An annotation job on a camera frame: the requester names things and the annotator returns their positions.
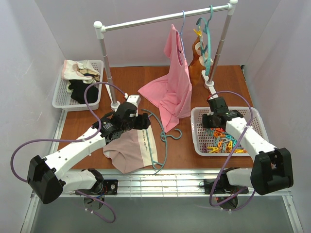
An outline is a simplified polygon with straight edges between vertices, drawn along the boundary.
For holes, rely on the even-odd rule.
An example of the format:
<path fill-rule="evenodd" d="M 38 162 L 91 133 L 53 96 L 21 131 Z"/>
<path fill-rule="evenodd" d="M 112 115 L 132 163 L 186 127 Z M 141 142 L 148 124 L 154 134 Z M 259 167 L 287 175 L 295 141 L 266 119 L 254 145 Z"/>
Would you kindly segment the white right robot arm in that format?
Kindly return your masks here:
<path fill-rule="evenodd" d="M 224 98 L 211 98 L 208 103 L 212 114 L 203 115 L 203 127 L 223 129 L 237 140 L 237 145 L 246 149 L 253 160 L 252 169 L 222 167 L 211 183 L 211 193 L 242 186 L 265 195 L 293 186 L 292 158 L 286 148 L 278 149 L 261 137 L 239 111 L 229 110 Z"/>

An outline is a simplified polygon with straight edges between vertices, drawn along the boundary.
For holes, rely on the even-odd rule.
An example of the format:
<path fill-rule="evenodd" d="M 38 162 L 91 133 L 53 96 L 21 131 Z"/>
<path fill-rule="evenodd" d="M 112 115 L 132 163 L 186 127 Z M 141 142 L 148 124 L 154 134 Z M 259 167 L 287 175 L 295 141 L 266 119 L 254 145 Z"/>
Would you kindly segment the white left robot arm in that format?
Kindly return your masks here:
<path fill-rule="evenodd" d="M 104 188 L 104 178 L 94 168 L 70 173 L 69 170 L 94 151 L 118 139 L 129 130 L 145 130 L 150 126 L 147 113 L 138 114 L 137 107 L 122 103 L 117 111 L 98 118 L 80 138 L 44 158 L 31 159 L 27 183 L 44 204 L 56 200 L 62 193 L 86 191 L 97 195 Z"/>

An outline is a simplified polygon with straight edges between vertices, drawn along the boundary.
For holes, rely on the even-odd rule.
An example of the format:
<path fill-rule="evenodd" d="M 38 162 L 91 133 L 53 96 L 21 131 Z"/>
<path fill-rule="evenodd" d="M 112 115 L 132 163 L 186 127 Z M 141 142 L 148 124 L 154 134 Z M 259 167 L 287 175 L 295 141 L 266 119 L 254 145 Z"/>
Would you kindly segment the mauve underwear white waistband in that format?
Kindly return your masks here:
<path fill-rule="evenodd" d="M 157 161 L 152 128 L 124 132 L 120 138 L 103 147 L 103 154 L 123 174 L 151 166 L 152 161 Z"/>

